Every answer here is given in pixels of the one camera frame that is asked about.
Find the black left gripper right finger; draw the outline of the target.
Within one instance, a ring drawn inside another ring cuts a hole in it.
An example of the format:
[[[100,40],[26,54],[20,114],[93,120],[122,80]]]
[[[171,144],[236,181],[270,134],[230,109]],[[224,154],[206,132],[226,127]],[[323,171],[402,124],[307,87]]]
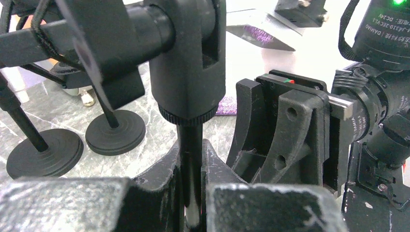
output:
[[[315,185],[248,184],[203,140],[206,232],[346,232],[332,194]]]

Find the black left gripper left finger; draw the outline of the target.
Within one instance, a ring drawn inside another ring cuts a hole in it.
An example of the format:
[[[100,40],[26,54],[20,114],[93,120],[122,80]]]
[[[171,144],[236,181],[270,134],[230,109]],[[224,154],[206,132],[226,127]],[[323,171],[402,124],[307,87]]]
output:
[[[179,232],[178,144],[135,178],[21,178],[0,188],[3,232]]]

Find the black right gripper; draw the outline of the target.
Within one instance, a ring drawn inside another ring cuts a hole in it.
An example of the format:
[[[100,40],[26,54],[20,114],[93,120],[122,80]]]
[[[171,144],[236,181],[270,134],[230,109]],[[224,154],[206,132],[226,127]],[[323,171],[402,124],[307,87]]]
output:
[[[254,176],[266,157],[266,105],[273,141],[252,182],[324,186],[341,195],[355,101],[329,93],[323,81],[280,71],[239,81],[236,96],[226,161],[236,174]]]

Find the black round-base mic stand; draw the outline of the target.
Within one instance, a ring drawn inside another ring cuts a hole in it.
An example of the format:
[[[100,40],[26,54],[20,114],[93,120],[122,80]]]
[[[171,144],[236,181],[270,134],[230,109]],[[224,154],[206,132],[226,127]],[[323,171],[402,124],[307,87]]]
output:
[[[39,132],[21,108],[21,102],[0,77],[0,107],[26,135],[10,153],[6,171],[12,179],[23,176],[62,176],[80,160],[84,144],[78,134],[67,129]]]
[[[85,72],[58,62],[50,70],[51,74],[62,78],[68,89],[93,86]],[[144,120],[135,112],[128,110],[109,110],[100,104],[103,114],[91,121],[85,139],[88,147],[95,153],[116,156],[136,148],[144,139],[146,126]]]

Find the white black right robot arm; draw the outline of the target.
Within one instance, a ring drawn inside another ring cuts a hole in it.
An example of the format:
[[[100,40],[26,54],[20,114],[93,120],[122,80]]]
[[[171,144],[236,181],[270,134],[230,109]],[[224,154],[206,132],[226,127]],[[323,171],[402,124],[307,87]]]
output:
[[[344,11],[338,48],[353,62],[332,90],[271,70],[236,85],[227,165],[252,184],[313,184],[342,196],[351,232],[407,232],[410,188],[410,3],[372,0],[353,46],[344,38],[358,1]]]

